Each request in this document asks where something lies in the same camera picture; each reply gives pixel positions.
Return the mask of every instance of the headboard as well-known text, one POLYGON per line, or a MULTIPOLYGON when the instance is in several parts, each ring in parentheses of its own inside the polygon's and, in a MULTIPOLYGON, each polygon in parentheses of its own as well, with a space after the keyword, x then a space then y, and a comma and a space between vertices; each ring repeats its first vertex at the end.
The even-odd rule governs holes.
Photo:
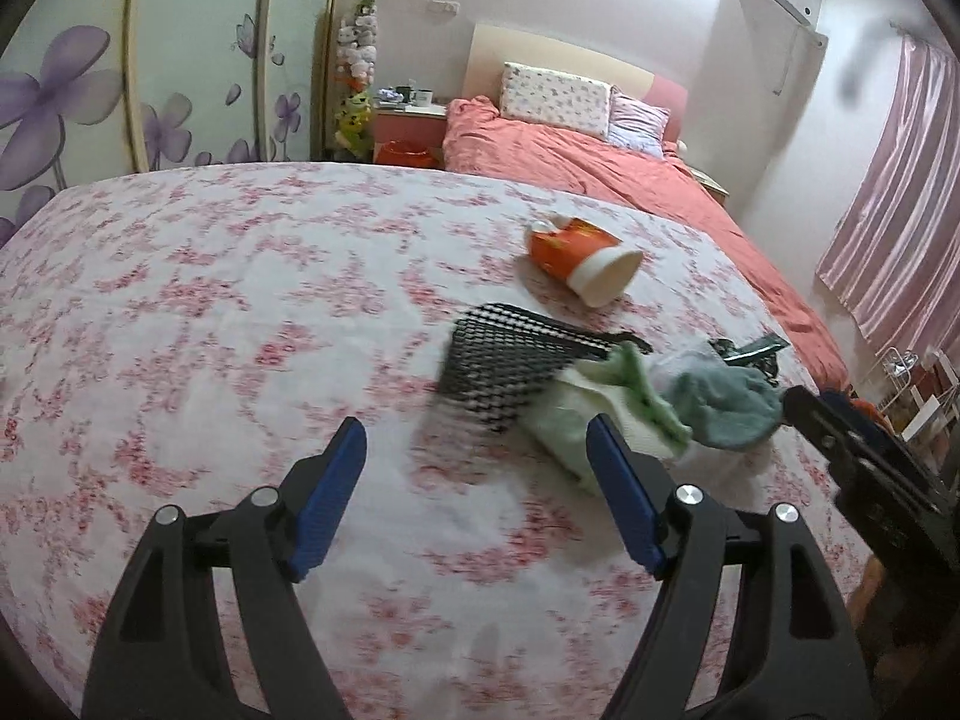
POLYGON ((670 121, 666 125, 664 140, 677 141, 680 138, 686 90, 679 84, 603 53, 488 23, 479 23, 473 30, 462 96, 469 100, 486 95, 497 103, 504 62, 520 62, 616 84, 631 97, 668 108, 670 121))

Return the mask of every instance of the purple pillow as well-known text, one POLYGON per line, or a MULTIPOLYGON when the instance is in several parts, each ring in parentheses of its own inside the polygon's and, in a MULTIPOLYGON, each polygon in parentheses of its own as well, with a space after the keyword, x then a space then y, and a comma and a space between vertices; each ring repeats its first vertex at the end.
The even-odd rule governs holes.
POLYGON ((647 105, 613 87, 607 143, 664 159, 664 130, 670 111, 647 105))

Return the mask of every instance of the orange cup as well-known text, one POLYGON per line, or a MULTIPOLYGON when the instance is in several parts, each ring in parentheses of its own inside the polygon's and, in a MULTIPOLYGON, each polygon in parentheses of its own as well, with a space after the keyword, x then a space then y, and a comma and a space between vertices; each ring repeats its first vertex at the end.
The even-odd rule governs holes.
POLYGON ((590 308, 616 300, 643 262, 643 252, 582 218, 555 214, 527 227, 527 250, 541 269, 590 308))

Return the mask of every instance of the silver screw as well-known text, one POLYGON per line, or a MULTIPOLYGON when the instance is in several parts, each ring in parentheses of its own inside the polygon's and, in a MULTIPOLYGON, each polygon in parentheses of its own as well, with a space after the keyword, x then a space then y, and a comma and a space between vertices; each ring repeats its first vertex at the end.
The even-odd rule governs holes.
POLYGON ((800 519, 800 512, 797 511, 797 507, 789 503, 779 503, 776 504, 776 518, 782 522, 796 522, 800 519))
POLYGON ((704 492, 694 485, 680 485, 674 494, 680 503, 688 506, 696 506, 704 499, 704 492))
POLYGON ((154 514, 157 525, 172 525, 177 517, 179 517, 179 509, 176 506, 164 506, 154 514))
POLYGON ((250 500, 253 506, 272 506, 280 500, 280 493, 277 492, 276 488, 260 488, 259 490, 253 490, 250 500))

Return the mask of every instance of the floral tablecloth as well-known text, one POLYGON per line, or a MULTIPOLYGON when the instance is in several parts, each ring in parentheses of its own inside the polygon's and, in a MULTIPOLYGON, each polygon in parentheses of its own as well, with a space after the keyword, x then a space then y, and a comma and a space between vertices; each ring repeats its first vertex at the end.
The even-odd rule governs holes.
MULTIPOLYGON (((713 242, 672 221, 333 164, 67 190, 0 251, 0 296, 0 611, 45 678, 80 705, 99 622, 156 508, 233 506, 356 415, 367 467, 298 596, 358 720, 599 716, 656 597, 604 501, 525 437, 477 432, 436 404, 459 312, 514 303, 628 328, 657 351, 779 330, 713 242), (547 211, 647 252, 625 298, 589 312, 529 265, 523 226, 547 211)), ((812 384, 791 351, 779 358, 785 384, 812 384)), ((690 473, 725 503, 798 504, 853 589, 865 547, 795 432, 709 459, 690 473)), ((722 668, 733 574, 694 699, 722 668)), ((241 696, 262 706, 229 575, 218 592, 241 696)))

